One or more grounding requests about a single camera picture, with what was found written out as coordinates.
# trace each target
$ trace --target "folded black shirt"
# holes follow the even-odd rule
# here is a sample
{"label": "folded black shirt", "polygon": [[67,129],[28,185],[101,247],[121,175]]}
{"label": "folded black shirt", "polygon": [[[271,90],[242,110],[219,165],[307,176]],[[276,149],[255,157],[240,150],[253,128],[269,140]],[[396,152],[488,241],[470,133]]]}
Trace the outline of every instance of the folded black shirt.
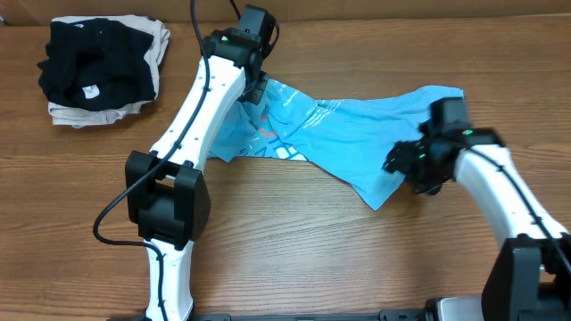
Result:
{"label": "folded black shirt", "polygon": [[[37,65],[43,71],[39,85],[50,102],[102,111],[154,100],[144,59],[152,35],[107,19],[52,22],[50,30],[48,60]],[[83,89],[93,85],[99,95]]]}

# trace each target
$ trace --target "wood grain surface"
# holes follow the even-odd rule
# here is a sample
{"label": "wood grain surface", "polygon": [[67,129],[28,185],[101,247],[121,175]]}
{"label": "wood grain surface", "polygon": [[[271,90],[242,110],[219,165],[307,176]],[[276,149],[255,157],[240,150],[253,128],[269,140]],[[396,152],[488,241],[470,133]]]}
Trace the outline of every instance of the wood grain surface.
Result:
{"label": "wood grain surface", "polygon": [[[226,24],[203,24],[203,34]],[[104,128],[55,127],[37,79],[45,27],[0,29],[0,320],[102,320],[141,314],[141,249],[98,243],[93,220],[124,186],[132,150],[171,123],[199,59],[170,24],[159,100]],[[544,207],[571,227],[571,18],[287,23],[264,69],[317,99],[465,90],[472,119],[496,128]],[[379,161],[379,168],[384,160]],[[481,292],[497,255],[483,215],[449,183],[406,186],[379,210],[316,166],[209,160],[213,208],[194,247],[199,313],[375,312]],[[122,203],[102,233],[137,240]]]}
{"label": "wood grain surface", "polygon": [[[0,0],[12,25],[48,25],[66,15],[141,14],[165,22],[189,22],[190,0]],[[571,0],[236,0],[254,4],[280,23],[312,20],[497,17],[571,13]],[[196,1],[200,21],[234,21],[228,0]]]}

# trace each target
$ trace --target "black cable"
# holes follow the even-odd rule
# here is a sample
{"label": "black cable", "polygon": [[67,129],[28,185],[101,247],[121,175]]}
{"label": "black cable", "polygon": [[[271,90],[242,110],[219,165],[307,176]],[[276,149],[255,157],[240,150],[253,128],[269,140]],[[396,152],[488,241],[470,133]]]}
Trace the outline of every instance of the black cable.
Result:
{"label": "black cable", "polygon": [[277,40],[279,39],[279,25],[276,22],[276,38],[274,39],[274,42],[271,43],[271,45],[269,46],[269,52],[268,55],[271,54],[272,50],[274,50],[274,47],[276,46]]}
{"label": "black cable", "polygon": [[232,4],[232,7],[234,8],[234,12],[236,12],[236,16],[240,20],[240,18],[242,18],[242,14],[240,14],[240,10],[238,10],[238,6],[234,2],[234,0],[230,0],[230,3]]}
{"label": "black cable", "polygon": [[157,172],[162,168],[162,166],[164,166],[164,164],[167,163],[167,161],[169,161],[170,157],[179,148],[180,143],[185,138],[186,133],[190,129],[191,125],[193,124],[194,120],[196,119],[196,116],[198,115],[198,112],[200,111],[200,109],[203,106],[204,99],[206,98],[206,94],[208,93],[208,88],[210,86],[211,69],[210,69],[210,64],[208,63],[208,59],[206,58],[206,52],[204,50],[203,41],[202,41],[203,38],[200,34],[200,30],[198,28],[198,23],[196,22],[196,14],[194,11],[194,2],[195,2],[195,0],[190,1],[190,15],[191,15],[191,19],[193,22],[194,33],[196,34],[196,39],[198,40],[198,45],[200,46],[201,53],[203,54],[204,69],[205,69],[205,73],[206,73],[206,75],[205,75],[206,79],[204,81],[203,93],[200,96],[198,104],[196,105],[196,108],[194,109],[194,112],[190,116],[190,119],[186,123],[185,127],[180,132],[178,139],[174,142],[174,144],[170,148],[169,152],[167,152],[167,154],[161,159],[161,161],[159,161],[159,163],[157,163],[151,170],[149,170],[146,174],[144,174],[141,178],[139,178],[133,185],[129,186],[125,191],[123,191],[123,193],[119,194],[119,196],[117,196],[112,202],[110,202],[109,205],[107,205],[101,211],[99,216],[97,216],[97,218],[95,219],[95,223],[93,224],[93,235],[101,243],[110,244],[110,245],[141,246],[141,247],[145,247],[147,249],[150,249],[156,253],[157,260],[159,261],[159,289],[158,289],[159,290],[159,307],[161,307],[162,318],[164,319],[164,321],[168,321],[168,319],[167,319],[167,311],[164,308],[164,301],[162,299],[162,279],[163,279],[163,274],[164,274],[164,264],[163,264],[163,256],[162,256],[161,250],[159,250],[159,248],[157,248],[156,246],[154,246],[150,243],[134,242],[134,241],[114,241],[114,240],[107,239],[107,238],[105,238],[99,234],[99,225],[101,224],[101,221],[103,220],[103,218],[117,204],[119,204],[127,195],[132,193],[136,188],[138,188],[141,184],[147,182],[149,179],[154,179]]}
{"label": "black cable", "polygon": [[557,242],[555,241],[555,239],[551,235],[550,231],[543,224],[542,218],[537,216],[537,213],[535,213],[534,208],[532,207],[532,205],[529,203],[529,201],[525,197],[524,192],[521,190],[521,188],[517,184],[516,180],[508,173],[508,171],[505,169],[505,167],[503,165],[498,164],[495,160],[491,159],[488,155],[486,155],[482,152],[479,152],[477,150],[474,150],[468,145],[461,144],[458,142],[449,142],[449,143],[453,143],[454,145],[456,145],[459,148],[466,149],[467,151],[472,152],[472,153],[480,156],[482,159],[491,163],[494,167],[496,167],[498,169],[498,171],[502,172],[503,175],[506,176],[508,181],[516,189],[516,192],[519,195],[519,198],[521,198],[525,207],[527,208],[527,211],[529,211],[529,215],[534,219],[535,224],[542,230],[545,237],[548,239],[550,244],[553,246],[553,248],[555,249],[555,252],[557,253],[559,258],[561,259],[561,262],[563,263],[564,269],[567,271],[567,274],[569,275],[569,277],[571,277],[571,264],[569,264],[569,260],[567,259],[565,253],[561,250],[561,248],[559,248],[559,245],[557,244]]}

